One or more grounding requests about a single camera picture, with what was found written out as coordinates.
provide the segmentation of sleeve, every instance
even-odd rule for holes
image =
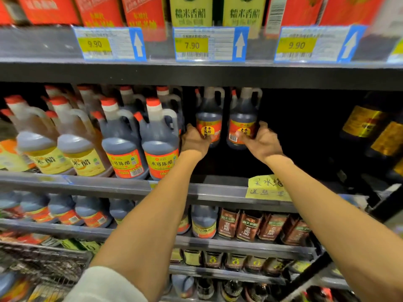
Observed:
[[[124,276],[107,267],[91,267],[66,296],[64,302],[147,302]]]

